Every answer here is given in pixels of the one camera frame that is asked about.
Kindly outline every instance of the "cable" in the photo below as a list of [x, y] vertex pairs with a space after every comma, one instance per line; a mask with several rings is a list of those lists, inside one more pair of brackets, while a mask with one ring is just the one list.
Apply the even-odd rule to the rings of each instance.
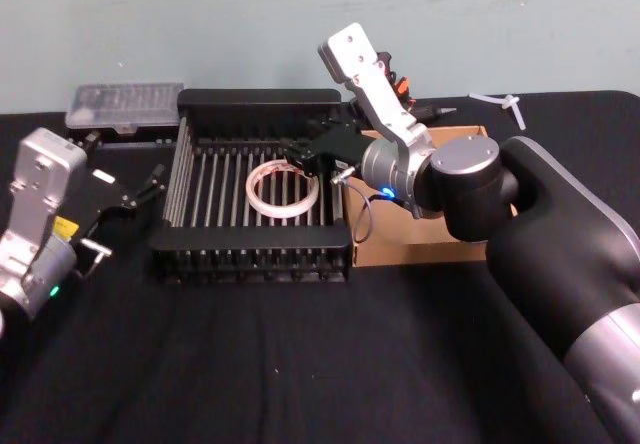
[[[353, 238], [353, 242], [355, 242], [356, 244], [362, 244], [363, 242], [366, 242], [367, 239], [369, 239], [371, 237], [371, 234], [373, 234], [373, 212], [371, 210], [371, 202], [372, 201], [377, 201], [377, 200], [388, 200], [388, 198], [386, 196], [384, 196], [383, 194], [376, 194], [373, 195], [371, 197], [367, 197], [364, 195], [364, 193], [358, 189], [355, 186], [352, 186], [351, 184], [349, 184], [347, 181], [340, 181], [339, 182], [341, 185], [348, 187], [352, 190], [354, 190], [355, 192], [357, 192], [358, 194], [360, 194], [360, 197], [362, 197], [362, 200], [364, 201], [364, 204], [362, 205], [362, 209], [360, 210], [360, 213], [358, 214], [358, 217], [356, 218], [356, 221], [353, 225], [353, 233], [352, 233], [352, 238]], [[364, 217], [364, 211], [369, 211], [369, 229], [367, 230], [367, 233], [365, 234], [365, 236], [362, 239], [358, 239], [358, 229], [360, 228], [360, 221], [362, 221], [362, 218]]]

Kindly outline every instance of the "dish rack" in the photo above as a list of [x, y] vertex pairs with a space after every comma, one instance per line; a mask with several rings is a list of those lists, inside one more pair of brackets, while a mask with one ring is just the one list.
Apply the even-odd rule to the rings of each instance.
[[[158, 271], [180, 283], [344, 280], [352, 241], [342, 189], [319, 176], [309, 212], [274, 219], [253, 209], [246, 178], [283, 158], [281, 139], [304, 144], [314, 126], [339, 121], [335, 90], [200, 90], [178, 96], [181, 116], [163, 226], [150, 245]], [[307, 180], [275, 173], [258, 185], [265, 202], [306, 195]]]

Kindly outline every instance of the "robotic arm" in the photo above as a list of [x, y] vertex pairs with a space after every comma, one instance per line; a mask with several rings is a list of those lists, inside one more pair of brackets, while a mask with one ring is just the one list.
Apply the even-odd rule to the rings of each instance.
[[[0, 238], [2, 341], [36, 318], [71, 271], [87, 278], [111, 255], [90, 239], [104, 220], [135, 217], [164, 192], [157, 180], [162, 166], [137, 193], [99, 169], [89, 170], [88, 153], [97, 139], [89, 134], [79, 147], [40, 128], [20, 142], [10, 185], [13, 207]], [[87, 259], [79, 255], [93, 262], [83, 266]]]
[[442, 212], [452, 236], [488, 241], [492, 275], [607, 429], [640, 443], [640, 241], [633, 229], [530, 139], [498, 146], [473, 136], [435, 149], [398, 102], [359, 24], [319, 53], [383, 138], [336, 129], [329, 134], [341, 136], [294, 148], [290, 162], [308, 173], [348, 165], [342, 176], [393, 189], [415, 218]]

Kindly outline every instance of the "black tablecloth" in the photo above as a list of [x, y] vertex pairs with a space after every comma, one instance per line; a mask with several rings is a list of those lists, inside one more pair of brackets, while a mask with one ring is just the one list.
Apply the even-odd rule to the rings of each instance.
[[[498, 106], [434, 102], [459, 108], [448, 123], [518, 132]], [[520, 107], [527, 134], [639, 229], [640, 99], [531, 94]], [[18, 139], [62, 120], [0, 117], [3, 189]], [[154, 158], [101, 159], [134, 185]], [[147, 231], [109, 227], [116, 254], [63, 288], [21, 357], [0, 363], [0, 441], [609, 442], [484, 264], [169, 289], [145, 271]]]

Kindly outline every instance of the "brown cardboard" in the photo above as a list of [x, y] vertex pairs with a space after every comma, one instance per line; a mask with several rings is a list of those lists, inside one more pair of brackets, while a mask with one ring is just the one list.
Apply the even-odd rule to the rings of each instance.
[[[429, 132], [436, 147], [456, 137], [487, 135], [482, 126], [437, 127], [429, 129]], [[364, 134], [379, 137], [374, 131], [365, 131]], [[351, 178], [349, 183], [366, 196], [378, 193], [359, 179]], [[354, 190], [346, 188], [345, 204], [353, 231], [362, 209], [362, 198]], [[374, 201], [372, 210], [373, 234], [362, 244], [354, 243], [354, 267], [484, 260], [484, 244], [454, 239], [442, 217], [416, 220], [409, 211], [389, 201]], [[369, 215], [365, 212], [358, 237], [366, 234], [368, 226]]]

